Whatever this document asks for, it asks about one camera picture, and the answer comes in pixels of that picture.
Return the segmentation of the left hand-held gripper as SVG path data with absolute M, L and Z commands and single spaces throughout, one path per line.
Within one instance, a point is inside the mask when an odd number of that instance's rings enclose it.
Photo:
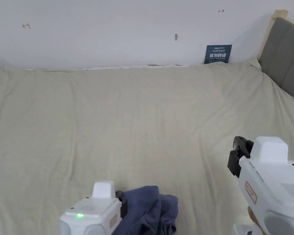
M 67 209 L 60 217 L 61 235 L 111 235 L 128 213 L 123 191 L 113 181 L 98 181 L 92 195 Z

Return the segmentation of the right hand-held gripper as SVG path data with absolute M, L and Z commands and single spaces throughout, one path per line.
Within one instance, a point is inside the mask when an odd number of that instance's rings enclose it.
M 294 161 L 278 137 L 235 136 L 228 169 L 257 223 L 234 224 L 233 235 L 294 235 Z

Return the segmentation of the person's right hand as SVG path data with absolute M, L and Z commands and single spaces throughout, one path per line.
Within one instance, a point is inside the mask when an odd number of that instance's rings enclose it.
M 258 221 L 257 221 L 257 219 L 256 219 L 256 217 L 255 217 L 255 215 L 254 215 L 254 213 L 253 213 L 250 206 L 247 207 L 247 210 L 248 210 L 248 214 L 249 214 L 249 217 L 252 220 L 252 222 L 257 223 Z

